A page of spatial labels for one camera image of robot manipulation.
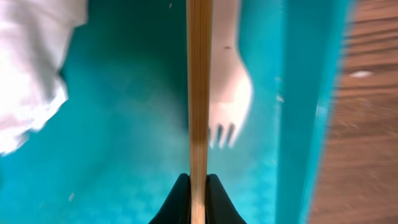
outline wooden floor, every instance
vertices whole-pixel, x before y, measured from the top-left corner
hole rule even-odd
[[[310,223],[398,224],[398,0],[359,0],[351,24]]]

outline white plastic fork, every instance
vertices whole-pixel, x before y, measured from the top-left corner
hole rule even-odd
[[[252,81],[238,50],[241,0],[213,0],[209,129],[210,147],[232,148],[251,106]]]

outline fork handle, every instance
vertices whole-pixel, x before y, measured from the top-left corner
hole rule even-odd
[[[241,0],[213,0],[213,47],[235,47]]]

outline bamboo skewer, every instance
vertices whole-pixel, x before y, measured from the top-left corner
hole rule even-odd
[[[187,0],[192,224],[205,224],[212,7],[212,0]]]

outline wood grain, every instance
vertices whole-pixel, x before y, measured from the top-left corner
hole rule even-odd
[[[398,1],[358,1],[350,25],[310,223],[396,224]]]
[[[212,7],[212,0],[187,0],[192,224],[205,224]]]

